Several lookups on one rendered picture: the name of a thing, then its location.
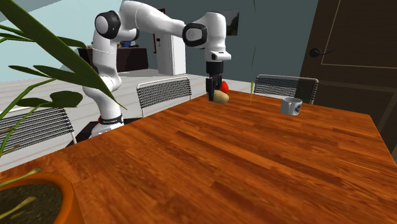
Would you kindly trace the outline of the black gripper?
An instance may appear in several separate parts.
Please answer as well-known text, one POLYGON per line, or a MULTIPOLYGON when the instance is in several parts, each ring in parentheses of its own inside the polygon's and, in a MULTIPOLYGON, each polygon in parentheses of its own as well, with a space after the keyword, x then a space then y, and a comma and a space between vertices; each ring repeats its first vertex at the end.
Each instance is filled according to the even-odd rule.
POLYGON ((206 73, 209 75, 205 82, 207 97, 213 102, 214 90, 219 90, 222 82, 223 61, 206 62, 206 73))

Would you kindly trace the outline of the tan potato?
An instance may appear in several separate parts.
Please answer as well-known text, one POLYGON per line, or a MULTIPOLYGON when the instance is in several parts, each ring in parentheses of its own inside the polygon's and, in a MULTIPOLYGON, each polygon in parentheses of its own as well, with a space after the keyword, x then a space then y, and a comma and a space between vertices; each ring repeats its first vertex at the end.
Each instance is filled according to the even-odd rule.
POLYGON ((226 104, 229 101, 229 96, 228 94, 220 91, 220 90, 214 90, 213 94, 213 102, 217 104, 226 104))

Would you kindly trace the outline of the metal mesh chair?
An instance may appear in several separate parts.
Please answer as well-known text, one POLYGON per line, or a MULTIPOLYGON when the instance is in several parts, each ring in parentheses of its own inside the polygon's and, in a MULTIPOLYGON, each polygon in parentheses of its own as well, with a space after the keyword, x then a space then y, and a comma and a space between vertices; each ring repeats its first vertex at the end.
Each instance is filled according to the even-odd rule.
POLYGON ((259 74, 255 79, 253 93, 294 97, 304 103, 313 104, 318 85, 319 80, 316 78, 259 74))
POLYGON ((64 108, 47 108, 0 119, 0 156, 70 134, 73 126, 64 108))
POLYGON ((147 107, 181 97, 192 99, 190 79, 187 76, 140 83, 136 90, 142 117, 147 107))

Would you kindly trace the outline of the white refrigerator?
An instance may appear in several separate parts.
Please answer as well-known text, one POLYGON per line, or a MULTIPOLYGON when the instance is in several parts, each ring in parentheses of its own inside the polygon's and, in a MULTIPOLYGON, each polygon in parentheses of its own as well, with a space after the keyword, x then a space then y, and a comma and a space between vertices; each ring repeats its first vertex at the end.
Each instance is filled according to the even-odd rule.
POLYGON ((186 73, 186 50, 182 38, 156 34, 156 48, 160 74, 176 76, 186 73))

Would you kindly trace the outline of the wooden table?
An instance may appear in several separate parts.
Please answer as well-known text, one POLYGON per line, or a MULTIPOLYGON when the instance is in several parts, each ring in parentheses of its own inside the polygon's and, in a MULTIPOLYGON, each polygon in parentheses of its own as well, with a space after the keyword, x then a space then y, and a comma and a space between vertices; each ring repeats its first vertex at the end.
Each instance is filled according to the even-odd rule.
POLYGON ((368 115, 201 96, 0 173, 74 187, 86 224, 397 224, 397 165, 368 115))

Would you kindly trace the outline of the white mug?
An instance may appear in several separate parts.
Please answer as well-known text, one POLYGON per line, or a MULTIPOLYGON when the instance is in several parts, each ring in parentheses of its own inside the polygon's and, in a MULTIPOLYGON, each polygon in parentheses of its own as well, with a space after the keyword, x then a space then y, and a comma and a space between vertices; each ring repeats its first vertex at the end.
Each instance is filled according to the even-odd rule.
POLYGON ((285 115, 296 116, 299 114, 302 100, 294 97, 283 97, 280 112, 285 115))

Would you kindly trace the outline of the dark wooden sideboard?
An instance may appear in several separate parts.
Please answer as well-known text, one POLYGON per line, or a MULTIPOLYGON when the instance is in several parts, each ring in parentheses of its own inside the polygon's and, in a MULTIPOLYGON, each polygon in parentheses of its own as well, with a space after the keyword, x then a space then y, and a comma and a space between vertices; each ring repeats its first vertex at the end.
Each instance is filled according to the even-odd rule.
MULTIPOLYGON (((77 48, 77 51, 80 57, 98 72, 92 62, 93 50, 91 48, 77 48)), ((147 50, 145 48, 117 48, 116 68, 119 73, 149 68, 147 50)))

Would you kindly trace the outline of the dark robot stand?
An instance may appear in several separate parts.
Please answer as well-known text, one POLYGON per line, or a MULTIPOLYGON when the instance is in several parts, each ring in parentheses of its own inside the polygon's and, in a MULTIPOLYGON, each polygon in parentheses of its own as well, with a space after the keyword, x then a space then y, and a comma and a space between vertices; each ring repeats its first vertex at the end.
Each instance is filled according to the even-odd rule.
MULTIPOLYGON (((126 124, 132 123, 132 122, 137 121, 137 120, 140 120, 140 119, 141 119, 141 118, 125 118, 125 119, 123 120, 123 124, 126 125, 126 124)), ((82 142, 82 141, 84 141, 84 140, 87 140, 87 139, 91 136, 92 129, 93 129, 98 123, 99 123, 99 121, 92 121, 92 122, 89 122, 89 123, 88 123, 88 124, 75 136, 76 142, 79 143, 79 142, 82 142)))

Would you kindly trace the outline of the dark brown door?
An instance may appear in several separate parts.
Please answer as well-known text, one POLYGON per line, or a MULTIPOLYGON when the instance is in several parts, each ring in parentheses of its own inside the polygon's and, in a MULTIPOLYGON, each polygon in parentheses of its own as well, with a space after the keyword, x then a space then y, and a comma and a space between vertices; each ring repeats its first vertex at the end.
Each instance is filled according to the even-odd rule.
POLYGON ((397 147, 397 0, 318 0, 301 76, 315 104, 368 114, 397 147))

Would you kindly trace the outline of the dark wall picture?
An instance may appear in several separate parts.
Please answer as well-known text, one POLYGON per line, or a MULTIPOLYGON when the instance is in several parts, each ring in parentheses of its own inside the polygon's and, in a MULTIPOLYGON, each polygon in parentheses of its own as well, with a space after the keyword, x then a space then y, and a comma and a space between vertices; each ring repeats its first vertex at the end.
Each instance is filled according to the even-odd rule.
POLYGON ((221 14, 226 19, 226 35, 236 36, 239 26, 239 9, 225 10, 221 14))

